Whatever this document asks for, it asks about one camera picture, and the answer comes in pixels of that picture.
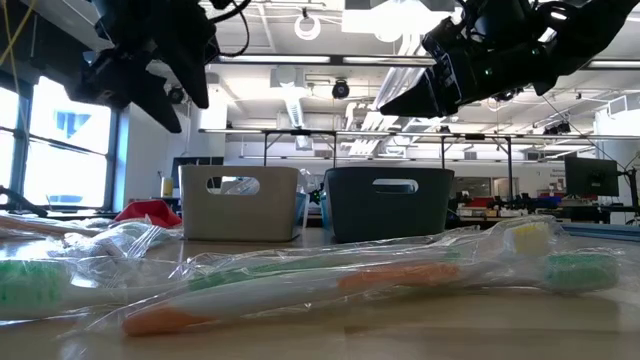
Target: dark gray bin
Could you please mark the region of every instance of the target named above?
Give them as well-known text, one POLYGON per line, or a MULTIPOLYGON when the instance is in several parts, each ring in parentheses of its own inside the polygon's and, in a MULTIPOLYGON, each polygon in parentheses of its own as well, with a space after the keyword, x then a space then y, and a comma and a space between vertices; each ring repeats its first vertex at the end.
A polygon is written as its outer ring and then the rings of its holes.
POLYGON ((351 167, 327 170, 325 229, 341 243, 444 231, 454 172, 432 168, 351 167), (378 179, 414 180, 406 185, 374 185, 378 179))

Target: computer monitor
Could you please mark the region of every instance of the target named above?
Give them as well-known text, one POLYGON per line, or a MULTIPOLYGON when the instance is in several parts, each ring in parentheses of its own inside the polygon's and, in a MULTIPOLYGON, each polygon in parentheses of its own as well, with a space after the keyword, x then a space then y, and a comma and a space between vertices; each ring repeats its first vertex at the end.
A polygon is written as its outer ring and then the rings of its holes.
POLYGON ((565 158, 567 194, 619 196, 618 168, 613 160, 565 158))

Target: table surface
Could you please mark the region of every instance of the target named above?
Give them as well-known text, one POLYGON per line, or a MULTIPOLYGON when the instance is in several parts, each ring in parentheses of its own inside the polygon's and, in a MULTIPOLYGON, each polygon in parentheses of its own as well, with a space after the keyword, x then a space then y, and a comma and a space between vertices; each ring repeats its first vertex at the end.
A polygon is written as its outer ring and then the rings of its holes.
MULTIPOLYGON (((149 257, 323 244, 319 230, 287 244, 184 241, 149 257)), ((0 258, 39 256, 40 242, 0 243, 0 258)), ((640 297, 561 297, 533 290, 414 296, 256 319, 179 335, 60 337, 78 317, 1 323, 0 359, 637 359, 640 297)))

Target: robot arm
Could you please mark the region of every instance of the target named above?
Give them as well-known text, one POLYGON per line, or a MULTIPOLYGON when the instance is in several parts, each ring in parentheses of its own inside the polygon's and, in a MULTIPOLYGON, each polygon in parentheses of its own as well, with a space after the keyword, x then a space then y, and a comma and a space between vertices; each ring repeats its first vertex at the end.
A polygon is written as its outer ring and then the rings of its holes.
MULTIPOLYGON (((209 106, 204 66, 220 55, 216 24, 240 13, 208 19, 198 0, 87 0, 96 7, 98 35, 114 44, 99 54, 85 54, 81 77, 68 89, 72 100, 124 108, 133 102, 172 133, 181 131, 166 79, 147 71, 153 60, 167 64, 200 108, 209 106)), ((218 10, 233 0, 210 0, 218 10)))
POLYGON ((613 41, 640 0, 468 0, 460 24, 445 19, 423 47, 436 64, 418 84, 384 104, 384 115, 440 117, 493 97, 506 101, 533 85, 538 95, 587 64, 613 41), (546 42, 547 28, 556 35, 546 42))

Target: beige bin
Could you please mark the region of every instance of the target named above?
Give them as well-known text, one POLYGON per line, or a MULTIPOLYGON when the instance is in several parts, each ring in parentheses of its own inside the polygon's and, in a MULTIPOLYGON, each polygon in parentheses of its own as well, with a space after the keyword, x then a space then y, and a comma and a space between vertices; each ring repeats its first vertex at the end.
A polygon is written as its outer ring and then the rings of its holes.
POLYGON ((180 166, 184 236, 193 240, 289 241, 301 230, 307 196, 296 193, 298 169, 257 166, 180 166), (212 194, 214 177, 252 177, 255 195, 212 194))

